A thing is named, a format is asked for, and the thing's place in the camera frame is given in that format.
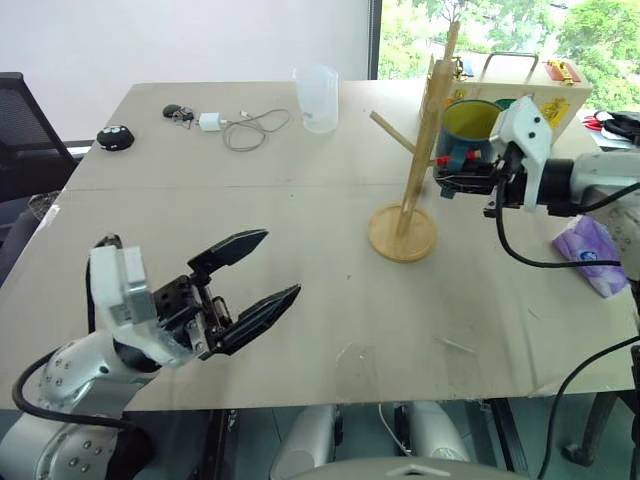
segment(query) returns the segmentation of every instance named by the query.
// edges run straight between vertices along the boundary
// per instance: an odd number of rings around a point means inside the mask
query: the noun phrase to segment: white wall
[[[0,71],[63,140],[90,139],[138,82],[367,76],[368,0],[0,0]]]

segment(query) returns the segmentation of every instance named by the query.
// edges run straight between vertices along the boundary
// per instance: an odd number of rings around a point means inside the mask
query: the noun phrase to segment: purple plastic bag
[[[571,261],[619,260],[609,232],[591,217],[572,220],[552,243]],[[622,267],[578,267],[578,271],[605,298],[615,295],[628,283]]]

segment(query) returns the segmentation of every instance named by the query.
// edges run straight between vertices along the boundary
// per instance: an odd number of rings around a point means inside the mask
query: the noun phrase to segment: window
[[[382,0],[378,78],[424,77],[456,18],[474,72],[492,51],[568,58],[593,84],[586,108],[640,111],[637,0]]]

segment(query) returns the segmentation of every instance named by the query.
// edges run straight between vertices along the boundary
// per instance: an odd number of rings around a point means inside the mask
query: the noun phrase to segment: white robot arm
[[[5,480],[133,478],[153,457],[145,433],[121,419],[138,390],[161,367],[233,354],[269,329],[298,295],[299,285],[271,295],[236,323],[224,300],[211,298],[211,274],[251,253],[266,235],[252,230],[229,237],[189,260],[191,275],[155,293],[147,285],[140,249],[105,238],[91,251],[90,283],[106,330],[46,355],[18,379],[13,398],[25,413],[0,444],[0,475]],[[42,366],[33,405],[22,390]]]

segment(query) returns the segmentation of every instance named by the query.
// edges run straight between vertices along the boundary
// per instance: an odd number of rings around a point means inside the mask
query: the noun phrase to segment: mug
[[[489,135],[501,111],[495,103],[484,100],[461,100],[449,105],[442,115],[435,155],[450,156],[445,167],[448,172],[459,172],[467,154],[475,150],[480,150],[481,162],[493,158]]]

